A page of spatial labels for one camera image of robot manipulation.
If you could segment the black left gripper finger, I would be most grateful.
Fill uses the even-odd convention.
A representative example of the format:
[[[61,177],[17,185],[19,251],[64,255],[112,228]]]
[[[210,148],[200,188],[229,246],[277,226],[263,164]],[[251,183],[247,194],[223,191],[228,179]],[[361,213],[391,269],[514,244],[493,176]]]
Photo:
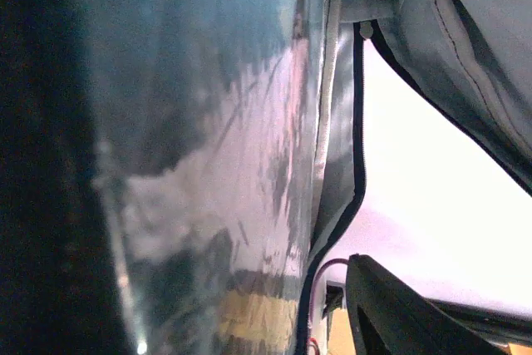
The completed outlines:
[[[347,312],[357,354],[502,354],[367,255],[348,260]]]

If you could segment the navy blue student backpack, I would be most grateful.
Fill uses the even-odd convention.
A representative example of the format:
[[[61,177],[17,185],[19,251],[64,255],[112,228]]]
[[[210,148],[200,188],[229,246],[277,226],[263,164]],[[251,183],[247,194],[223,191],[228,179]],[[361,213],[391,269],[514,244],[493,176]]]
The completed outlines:
[[[306,351],[326,253],[362,206],[362,28],[387,64],[471,138],[523,190],[531,189],[531,0],[328,0],[323,90],[314,161],[313,236],[295,352]],[[332,167],[331,96],[338,33],[352,41],[347,159]]]

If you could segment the dark blue Wuthering Heights book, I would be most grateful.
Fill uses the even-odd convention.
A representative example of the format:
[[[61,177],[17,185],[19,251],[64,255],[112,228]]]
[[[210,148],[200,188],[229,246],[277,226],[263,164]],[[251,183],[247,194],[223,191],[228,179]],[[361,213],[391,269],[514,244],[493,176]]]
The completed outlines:
[[[82,1],[131,352],[292,353],[326,0]]]

